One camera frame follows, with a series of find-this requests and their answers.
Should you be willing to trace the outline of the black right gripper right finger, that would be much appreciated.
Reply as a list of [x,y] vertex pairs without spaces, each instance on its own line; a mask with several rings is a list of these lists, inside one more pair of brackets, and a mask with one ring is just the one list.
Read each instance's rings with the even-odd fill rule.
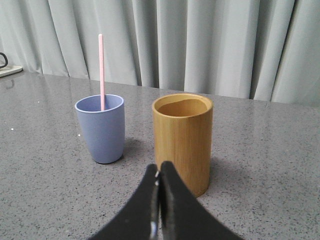
[[165,240],[240,240],[214,218],[188,190],[174,165],[160,167],[161,229]]

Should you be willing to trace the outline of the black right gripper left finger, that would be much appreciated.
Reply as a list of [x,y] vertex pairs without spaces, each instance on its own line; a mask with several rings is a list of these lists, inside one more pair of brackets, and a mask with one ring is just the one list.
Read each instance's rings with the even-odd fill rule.
[[91,240],[157,240],[160,174],[155,164],[145,174],[125,206]]

